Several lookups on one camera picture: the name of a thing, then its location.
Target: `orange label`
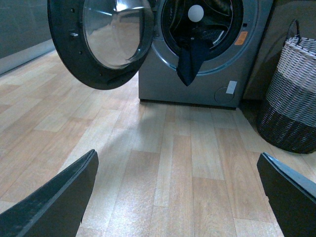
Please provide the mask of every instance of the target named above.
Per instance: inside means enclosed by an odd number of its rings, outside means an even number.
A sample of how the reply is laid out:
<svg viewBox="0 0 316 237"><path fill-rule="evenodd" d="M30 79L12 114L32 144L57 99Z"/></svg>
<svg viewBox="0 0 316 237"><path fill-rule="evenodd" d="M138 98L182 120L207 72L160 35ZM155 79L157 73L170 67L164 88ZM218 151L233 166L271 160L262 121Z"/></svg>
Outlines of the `orange label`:
<svg viewBox="0 0 316 237"><path fill-rule="evenodd" d="M238 39L235 42L235 45L243 45L247 38L248 31L242 31L238 37Z"/></svg>

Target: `basket handle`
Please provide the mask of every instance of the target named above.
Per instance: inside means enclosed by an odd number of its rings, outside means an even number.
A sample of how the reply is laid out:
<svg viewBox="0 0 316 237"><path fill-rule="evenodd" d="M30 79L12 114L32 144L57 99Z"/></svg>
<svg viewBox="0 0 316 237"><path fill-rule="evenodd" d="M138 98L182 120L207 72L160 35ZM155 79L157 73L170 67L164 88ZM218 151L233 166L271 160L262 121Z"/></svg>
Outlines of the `basket handle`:
<svg viewBox="0 0 316 237"><path fill-rule="evenodd" d="M300 44L300 42L302 41L302 37L301 37L301 33L300 33L300 25L298 23L298 20L293 19L292 22L291 22L290 27L288 28L286 39L285 39L283 45L285 45L285 42L290 38L291 29L293 28L294 23L296 24L296 35L295 35L295 37L298 38L298 41L297 41L296 45Z"/></svg>

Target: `white sticker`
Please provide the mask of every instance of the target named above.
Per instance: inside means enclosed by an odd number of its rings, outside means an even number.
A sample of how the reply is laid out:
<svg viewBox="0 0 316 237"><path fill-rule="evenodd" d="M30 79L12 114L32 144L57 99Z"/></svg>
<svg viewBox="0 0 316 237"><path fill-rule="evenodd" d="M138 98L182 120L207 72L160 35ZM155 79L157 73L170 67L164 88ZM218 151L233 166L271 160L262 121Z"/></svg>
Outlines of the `white sticker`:
<svg viewBox="0 0 316 237"><path fill-rule="evenodd" d="M228 84L226 94L233 94L235 92L236 85L237 85L237 81L231 80Z"/></svg>

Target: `wicker basket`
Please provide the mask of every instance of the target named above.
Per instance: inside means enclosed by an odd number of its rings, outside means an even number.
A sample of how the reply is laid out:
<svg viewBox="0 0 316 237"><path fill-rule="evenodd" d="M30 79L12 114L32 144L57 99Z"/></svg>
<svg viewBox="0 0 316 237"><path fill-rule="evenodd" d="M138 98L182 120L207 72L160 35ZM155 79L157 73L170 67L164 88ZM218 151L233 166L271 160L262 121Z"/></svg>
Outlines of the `wicker basket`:
<svg viewBox="0 0 316 237"><path fill-rule="evenodd" d="M289 38L294 23L297 36ZM295 153L316 151L316 40L301 38L293 20L257 119L259 134Z"/></svg>

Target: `white ball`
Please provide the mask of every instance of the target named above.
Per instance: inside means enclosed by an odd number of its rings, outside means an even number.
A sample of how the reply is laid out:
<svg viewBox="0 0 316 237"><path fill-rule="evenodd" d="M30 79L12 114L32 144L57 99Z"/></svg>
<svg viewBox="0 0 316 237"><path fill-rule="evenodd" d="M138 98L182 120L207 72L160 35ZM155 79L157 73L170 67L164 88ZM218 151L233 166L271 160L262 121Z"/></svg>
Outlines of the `white ball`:
<svg viewBox="0 0 316 237"><path fill-rule="evenodd" d="M204 16L203 7L201 7L200 5L193 5L190 7L189 12L188 12L188 17L191 21L198 22L202 20L203 16Z"/></svg>

